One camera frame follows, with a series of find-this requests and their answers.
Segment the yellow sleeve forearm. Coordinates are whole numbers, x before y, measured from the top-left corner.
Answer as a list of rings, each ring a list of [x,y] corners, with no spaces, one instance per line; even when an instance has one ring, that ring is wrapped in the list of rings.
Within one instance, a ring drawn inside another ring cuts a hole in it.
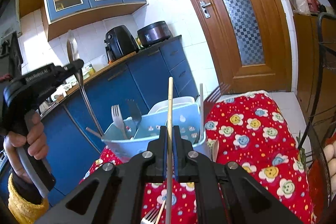
[[[49,209],[49,202],[46,198],[40,204],[34,204],[24,199],[15,187],[15,174],[12,173],[8,180],[8,208],[18,223],[35,223]]]

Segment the person left hand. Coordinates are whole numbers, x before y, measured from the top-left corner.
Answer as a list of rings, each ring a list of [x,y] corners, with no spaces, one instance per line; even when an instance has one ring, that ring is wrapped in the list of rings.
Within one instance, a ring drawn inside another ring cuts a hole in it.
[[[49,152],[49,147],[40,115],[34,112],[29,118],[30,130],[28,135],[23,136],[9,131],[5,136],[3,148],[17,176],[23,181],[32,184],[33,181],[27,173],[26,167],[22,164],[22,155],[26,154],[25,145],[28,145],[28,155],[36,160],[44,159]]]

